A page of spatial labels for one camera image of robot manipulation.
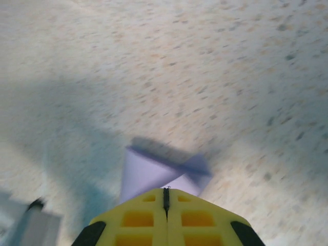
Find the floor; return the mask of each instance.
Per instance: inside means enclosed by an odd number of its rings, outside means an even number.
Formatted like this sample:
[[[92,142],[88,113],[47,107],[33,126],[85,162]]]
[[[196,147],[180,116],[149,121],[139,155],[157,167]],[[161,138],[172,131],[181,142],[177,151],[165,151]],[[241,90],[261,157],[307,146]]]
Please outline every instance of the floor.
[[[326,0],[2,0],[0,187],[59,245],[117,204],[124,146],[201,152],[266,245],[328,241]]]

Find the black rubber edge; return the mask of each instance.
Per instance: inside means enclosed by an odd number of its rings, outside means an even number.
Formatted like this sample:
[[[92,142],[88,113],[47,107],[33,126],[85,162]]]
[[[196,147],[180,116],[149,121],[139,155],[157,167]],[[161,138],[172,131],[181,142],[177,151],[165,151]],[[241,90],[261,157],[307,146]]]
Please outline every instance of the black rubber edge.
[[[72,246],[96,246],[105,227],[106,223],[103,221],[88,225],[81,231]]]
[[[163,189],[163,208],[166,213],[166,220],[168,220],[168,214],[170,209],[170,191],[169,188]]]
[[[41,198],[39,198],[34,202],[32,202],[31,204],[29,204],[26,211],[29,211],[31,208],[39,208],[40,210],[42,210],[44,206],[45,206],[45,202]]]
[[[243,246],[265,246],[256,232],[250,226],[239,221],[231,222],[231,226]]]

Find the gray object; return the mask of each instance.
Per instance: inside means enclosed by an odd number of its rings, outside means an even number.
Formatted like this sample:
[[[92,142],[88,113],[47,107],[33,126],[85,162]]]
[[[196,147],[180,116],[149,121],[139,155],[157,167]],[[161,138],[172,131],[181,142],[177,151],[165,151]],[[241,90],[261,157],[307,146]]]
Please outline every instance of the gray object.
[[[126,148],[119,203],[167,186],[199,196],[211,179],[208,163],[201,154],[178,165],[129,146]]]
[[[56,246],[60,217],[0,191],[0,246]]]

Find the paper airplane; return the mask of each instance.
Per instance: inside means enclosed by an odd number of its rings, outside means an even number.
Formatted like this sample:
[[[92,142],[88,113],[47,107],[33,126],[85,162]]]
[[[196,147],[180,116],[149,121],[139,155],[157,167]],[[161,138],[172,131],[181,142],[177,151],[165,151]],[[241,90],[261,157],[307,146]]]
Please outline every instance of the paper airplane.
[[[208,163],[201,154],[194,155],[179,165],[137,147],[128,146],[119,203],[151,189],[163,187],[199,196],[211,179]]]

